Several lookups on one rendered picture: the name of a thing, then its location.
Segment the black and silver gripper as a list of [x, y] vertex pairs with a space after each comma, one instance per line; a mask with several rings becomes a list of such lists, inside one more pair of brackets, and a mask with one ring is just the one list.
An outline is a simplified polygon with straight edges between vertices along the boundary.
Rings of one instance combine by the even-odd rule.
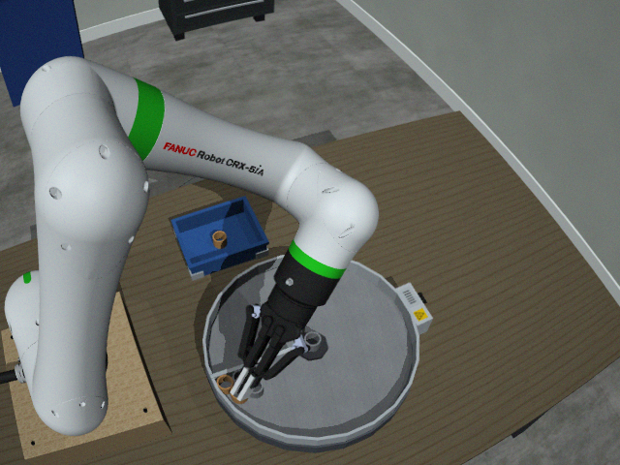
[[[243, 360], [244, 365], [231, 390], [232, 395], [239, 393], [237, 400], [242, 401], [249, 398], [262, 378], [269, 380], [276, 377], [299, 355], [310, 351], [310, 346], [305, 344], [302, 336], [317, 307], [295, 301], [276, 284], [267, 302], [262, 305], [246, 306], [246, 322], [237, 354]], [[262, 328], [255, 341], [260, 317], [262, 317]], [[281, 348], [293, 340], [295, 343], [292, 350], [269, 369]], [[269, 346], [263, 354], [268, 342]], [[259, 362], [262, 354], [263, 357]], [[258, 365], [255, 366], [256, 364]]]

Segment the blue square tray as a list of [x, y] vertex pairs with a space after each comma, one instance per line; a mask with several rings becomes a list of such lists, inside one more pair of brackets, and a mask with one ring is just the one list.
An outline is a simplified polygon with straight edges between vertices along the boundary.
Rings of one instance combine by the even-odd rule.
[[[173, 228], [192, 281], [269, 256], [269, 241], [246, 196], [175, 218]], [[227, 235], [223, 249], [213, 244], [218, 231]]]

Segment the bronze bushing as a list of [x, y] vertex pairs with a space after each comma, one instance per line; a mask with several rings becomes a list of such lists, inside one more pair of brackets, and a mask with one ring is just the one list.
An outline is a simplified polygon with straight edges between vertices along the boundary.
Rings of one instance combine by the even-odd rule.
[[[230, 387], [227, 387], [227, 388], [220, 387], [220, 385], [221, 385], [223, 382], [230, 382], [232, 385], [231, 385]], [[229, 376], [229, 375], [222, 375], [222, 376], [220, 376], [220, 377], [217, 379], [217, 385], [218, 385], [218, 388], [219, 388], [219, 389], [220, 389], [220, 390], [221, 390], [224, 394], [230, 394], [231, 388], [232, 388], [232, 387], [233, 387], [233, 385], [234, 385], [233, 378], [232, 378], [231, 376]]]
[[245, 400], [239, 401], [239, 400], [237, 400], [237, 397], [234, 397], [232, 394], [231, 394], [231, 396], [232, 396], [232, 401], [234, 403], [236, 403], [236, 404], [243, 404], [243, 403], [245, 403], [248, 400], [248, 398], [247, 398]]
[[[218, 241], [217, 239], [223, 239], [223, 240]], [[214, 235], [213, 235], [213, 244], [214, 244], [214, 246], [216, 248], [223, 249], [223, 248], [225, 248], [227, 246], [227, 243], [228, 243], [227, 235], [224, 232], [218, 231], [218, 232], [214, 233]]]

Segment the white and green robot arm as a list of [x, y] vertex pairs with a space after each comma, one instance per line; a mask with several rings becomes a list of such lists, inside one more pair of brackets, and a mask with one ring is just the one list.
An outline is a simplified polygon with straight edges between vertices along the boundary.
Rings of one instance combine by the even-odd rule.
[[310, 146], [81, 57], [40, 67], [20, 117], [34, 166], [39, 270], [6, 295], [21, 363], [0, 373], [0, 385], [27, 383], [40, 419], [63, 435], [93, 431], [108, 410], [109, 321], [148, 206], [146, 170], [228, 184], [289, 212], [299, 228], [274, 280], [310, 306], [326, 304], [378, 225], [372, 192]]

